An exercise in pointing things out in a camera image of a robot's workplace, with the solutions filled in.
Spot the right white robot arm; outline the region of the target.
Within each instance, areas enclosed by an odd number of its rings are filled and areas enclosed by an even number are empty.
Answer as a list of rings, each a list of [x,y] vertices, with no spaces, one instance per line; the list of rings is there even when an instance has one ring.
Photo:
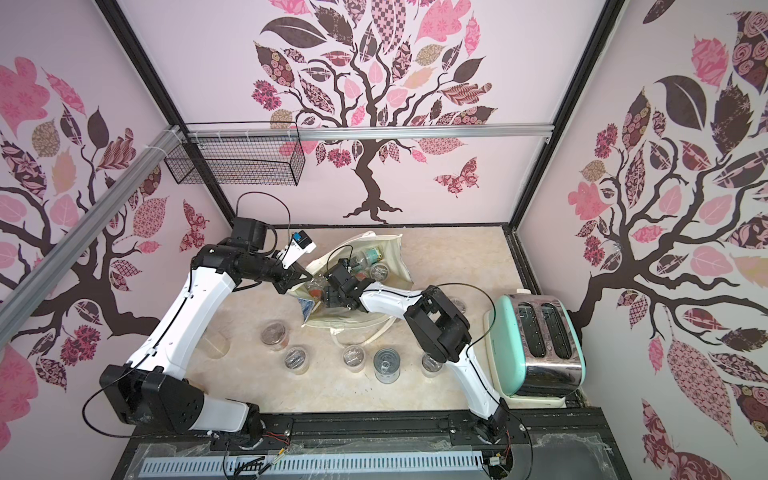
[[[331,306],[405,321],[424,353],[456,376],[475,418],[477,435],[491,444],[506,438],[509,406],[478,364],[468,319],[440,287],[395,289],[371,279],[360,280],[341,262],[323,277]]]

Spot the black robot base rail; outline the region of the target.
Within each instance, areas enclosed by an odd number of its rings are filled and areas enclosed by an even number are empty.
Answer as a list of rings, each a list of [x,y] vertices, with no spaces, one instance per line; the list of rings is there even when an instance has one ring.
[[[275,413],[253,441],[229,433],[140,432],[113,473],[135,479],[147,457],[471,451],[483,479],[627,479],[629,470],[601,410],[516,410],[506,438],[481,439],[462,410]]]

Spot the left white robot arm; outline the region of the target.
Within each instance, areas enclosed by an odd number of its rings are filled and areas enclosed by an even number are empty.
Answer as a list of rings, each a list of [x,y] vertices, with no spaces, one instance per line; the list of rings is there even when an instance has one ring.
[[[209,396],[186,379],[193,351],[223,301],[244,280],[269,283],[284,294],[310,279],[298,259],[315,244],[300,230],[280,251],[263,249],[268,226],[237,217],[231,234],[203,245],[167,313],[122,365],[109,365],[100,390],[118,420],[156,431],[218,432],[259,440],[264,432],[258,406]]]

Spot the cream canvas tote bag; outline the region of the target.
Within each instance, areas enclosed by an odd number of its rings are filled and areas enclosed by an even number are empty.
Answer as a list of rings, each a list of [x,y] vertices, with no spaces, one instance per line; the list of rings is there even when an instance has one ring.
[[[376,310],[362,303],[370,288],[377,299],[406,300],[413,279],[402,255],[400,234],[368,231],[343,242],[307,267],[312,278],[291,288],[302,308],[304,325],[327,330],[338,347],[349,346],[341,334],[356,335],[367,346],[398,321],[390,310]]]

